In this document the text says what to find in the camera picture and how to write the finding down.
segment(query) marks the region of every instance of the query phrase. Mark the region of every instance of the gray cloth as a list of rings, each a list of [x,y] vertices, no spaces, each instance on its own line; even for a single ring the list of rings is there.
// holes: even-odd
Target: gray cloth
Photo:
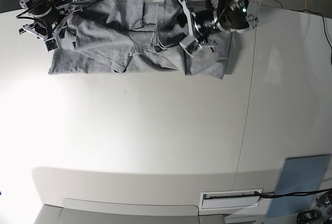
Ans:
[[[69,19],[49,74],[179,70],[222,79],[231,34],[211,35],[215,51],[203,49],[192,58],[178,45],[188,34],[187,25],[175,24],[181,11],[174,0],[105,0],[89,6]]]

